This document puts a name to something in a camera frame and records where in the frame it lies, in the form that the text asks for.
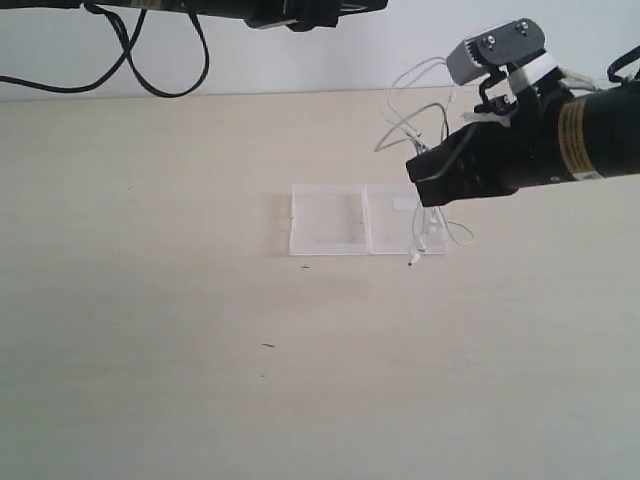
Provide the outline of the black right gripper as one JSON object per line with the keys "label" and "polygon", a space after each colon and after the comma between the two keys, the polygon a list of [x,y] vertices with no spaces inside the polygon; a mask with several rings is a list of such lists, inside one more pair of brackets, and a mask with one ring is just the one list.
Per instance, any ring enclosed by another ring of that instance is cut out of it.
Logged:
{"label": "black right gripper", "polygon": [[[451,168],[463,151],[464,168]],[[416,154],[406,170],[424,207],[637,175],[639,79],[582,96],[558,91],[535,120],[471,123]]]}

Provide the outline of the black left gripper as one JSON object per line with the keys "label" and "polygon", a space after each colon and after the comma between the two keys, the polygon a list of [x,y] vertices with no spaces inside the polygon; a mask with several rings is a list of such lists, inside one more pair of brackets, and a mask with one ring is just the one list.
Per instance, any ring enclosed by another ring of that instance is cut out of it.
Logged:
{"label": "black left gripper", "polygon": [[252,29],[287,26],[295,32],[335,28],[341,17],[384,10],[385,0],[85,1],[85,5],[196,14],[242,20]]}

